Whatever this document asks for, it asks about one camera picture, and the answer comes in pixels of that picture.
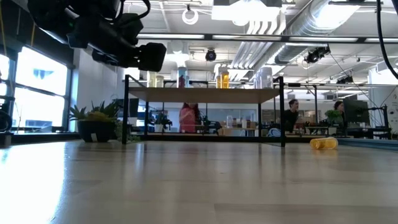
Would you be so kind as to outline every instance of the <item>floor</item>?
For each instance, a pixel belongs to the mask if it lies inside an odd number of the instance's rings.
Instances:
[[[398,153],[81,141],[0,149],[0,223],[397,223]]]

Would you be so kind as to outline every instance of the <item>yellow object on floor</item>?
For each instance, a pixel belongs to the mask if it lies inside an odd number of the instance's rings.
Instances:
[[[310,145],[312,149],[336,149],[338,141],[333,137],[312,139]]]

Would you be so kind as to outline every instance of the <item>black cable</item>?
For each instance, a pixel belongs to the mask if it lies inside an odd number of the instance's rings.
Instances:
[[[377,0],[376,1],[376,5],[377,5],[377,33],[379,34],[379,42],[380,42],[380,49],[381,49],[381,53],[383,55],[383,59],[387,65],[387,68],[391,71],[391,73],[393,74],[393,76],[395,76],[396,79],[398,79],[398,74],[396,73],[396,71],[394,71],[393,67],[390,64],[390,61],[388,60],[388,56],[387,56],[387,52],[386,52],[386,48],[384,46],[384,40],[383,40],[383,33],[381,30],[381,0]]]
[[[346,76],[349,76],[347,73],[346,73],[346,71],[341,67],[341,65],[337,62],[337,60],[334,58],[334,56],[330,53],[330,56],[333,58],[333,60],[336,62],[336,64],[340,67],[340,69],[341,69],[341,71],[343,71],[343,73],[344,74],[346,74]],[[368,97],[367,96],[367,94],[365,94],[365,92],[353,81],[353,83],[354,83],[354,85],[369,99],[369,101],[371,102],[371,103],[373,103],[373,105],[375,105],[376,107],[378,107],[377,106],[377,104],[375,104],[371,99],[370,99],[370,97]],[[381,117],[381,112],[380,112],[380,110],[378,110],[379,111],[379,116],[380,116],[380,122],[379,122],[379,124],[380,125],[382,125],[382,121],[383,121],[383,119],[382,119],[382,117]]]
[[[131,18],[131,19],[128,19],[128,20],[122,22],[119,26],[127,25],[127,24],[129,24],[130,22],[134,22],[134,21],[137,21],[137,20],[139,20],[139,19],[144,18],[144,17],[146,17],[146,16],[149,14],[149,12],[150,12],[150,2],[149,2],[149,0],[142,0],[142,2],[144,2],[144,4],[147,6],[146,12],[144,12],[144,13],[142,13],[142,14],[140,14],[140,15],[134,17],[134,18]]]
[[[394,89],[392,89],[392,91],[390,92],[390,94],[388,94],[388,96],[386,97],[386,99],[383,100],[383,102],[380,104],[380,107],[383,106],[384,102],[386,102],[386,100],[391,96],[391,94],[397,89],[398,86],[396,86]]]
[[[123,10],[124,10],[124,2],[125,2],[125,0],[120,0],[120,4],[121,4],[121,5],[120,5],[119,14],[118,14],[118,16],[116,16],[114,19],[110,20],[111,23],[115,23],[115,22],[117,22],[118,20],[120,20],[120,18],[122,18]]]

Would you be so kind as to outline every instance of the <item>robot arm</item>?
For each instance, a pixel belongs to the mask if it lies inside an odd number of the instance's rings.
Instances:
[[[136,47],[136,37],[144,28],[140,18],[150,10],[149,1],[144,2],[147,12],[137,15],[121,11],[117,17],[119,0],[29,0],[27,6],[39,28],[71,48],[92,47],[94,60],[159,72],[166,53],[164,45]]]

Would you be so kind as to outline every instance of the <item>potted plant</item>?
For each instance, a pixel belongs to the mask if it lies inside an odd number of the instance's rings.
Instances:
[[[325,115],[328,117],[327,120],[330,126],[328,128],[329,135],[336,134],[337,127],[343,123],[343,117],[337,110],[328,110]]]
[[[116,115],[119,106],[116,101],[104,106],[94,106],[90,112],[86,107],[78,109],[75,105],[70,108],[70,121],[77,121],[80,137],[85,142],[108,142],[115,133]]]

